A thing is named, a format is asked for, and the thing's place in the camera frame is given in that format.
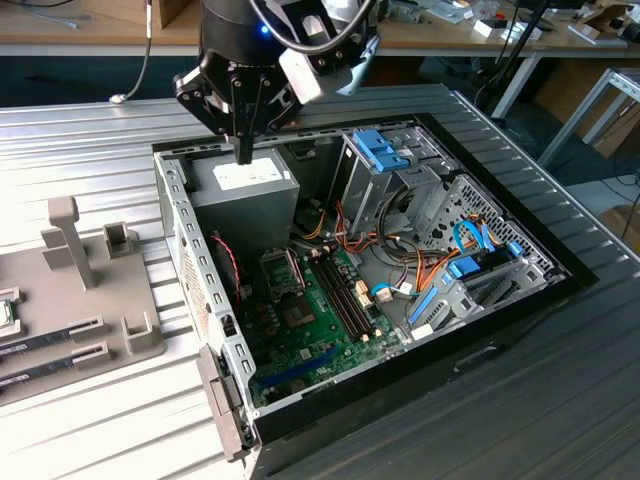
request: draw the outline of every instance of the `sticker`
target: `sticker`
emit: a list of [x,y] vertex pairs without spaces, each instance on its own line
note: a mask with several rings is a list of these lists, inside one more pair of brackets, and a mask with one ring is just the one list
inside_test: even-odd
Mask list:
[[29,380],[29,378],[29,375],[27,375],[26,373],[18,375],[17,377],[11,377],[1,381],[0,387],[6,387],[7,385],[11,385],[12,383],[24,382],[25,380]]
[[221,190],[233,190],[234,188],[282,180],[282,175],[270,158],[258,158],[249,165],[238,165],[237,163],[216,165],[213,174],[218,180]]
[[15,347],[5,348],[4,350],[0,350],[0,355],[8,355],[10,353],[20,352],[26,349],[27,349],[27,344],[21,343],[20,345],[16,345]]

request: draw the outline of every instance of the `red wire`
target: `red wire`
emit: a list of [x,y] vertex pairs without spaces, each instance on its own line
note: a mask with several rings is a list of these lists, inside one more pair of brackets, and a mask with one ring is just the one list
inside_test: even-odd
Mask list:
[[216,242],[224,247],[224,249],[227,251],[227,254],[229,255],[229,258],[231,259],[231,265],[233,265],[233,272],[236,278],[236,304],[240,305],[240,275],[238,274],[238,264],[236,263],[236,257],[233,255],[231,248],[229,248],[229,245],[227,245],[224,240],[214,235],[211,235],[211,238],[213,238]]

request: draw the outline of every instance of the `aluminum table surface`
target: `aluminum table surface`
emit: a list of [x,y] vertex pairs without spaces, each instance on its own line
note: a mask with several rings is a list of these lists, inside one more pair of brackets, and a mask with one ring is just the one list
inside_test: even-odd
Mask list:
[[[631,476],[640,458],[638,258],[443,86],[363,89],[307,107],[300,123],[411,111],[440,121],[600,282],[499,358],[278,477]],[[10,432],[3,472],[241,477],[240,463],[224,461],[200,385],[198,343],[162,237],[150,150],[206,134],[174,100],[0,110],[0,253],[39,244],[52,196],[76,196],[84,234],[126,220],[144,243],[168,346],[155,359],[1,408],[0,431]]]

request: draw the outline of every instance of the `gray power supply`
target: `gray power supply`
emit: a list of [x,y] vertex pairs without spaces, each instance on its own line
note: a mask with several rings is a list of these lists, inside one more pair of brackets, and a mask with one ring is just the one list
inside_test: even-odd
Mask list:
[[191,204],[205,236],[218,231],[239,256],[287,246],[300,186],[276,149],[256,150],[250,165],[228,154],[193,169]]

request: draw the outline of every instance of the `chip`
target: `chip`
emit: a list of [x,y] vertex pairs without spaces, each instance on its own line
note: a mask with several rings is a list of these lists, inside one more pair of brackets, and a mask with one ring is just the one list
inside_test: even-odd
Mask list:
[[301,327],[307,323],[314,322],[316,319],[311,305],[309,305],[309,302],[307,302],[304,297],[289,298],[283,304],[283,307],[282,315],[284,315],[289,328]]

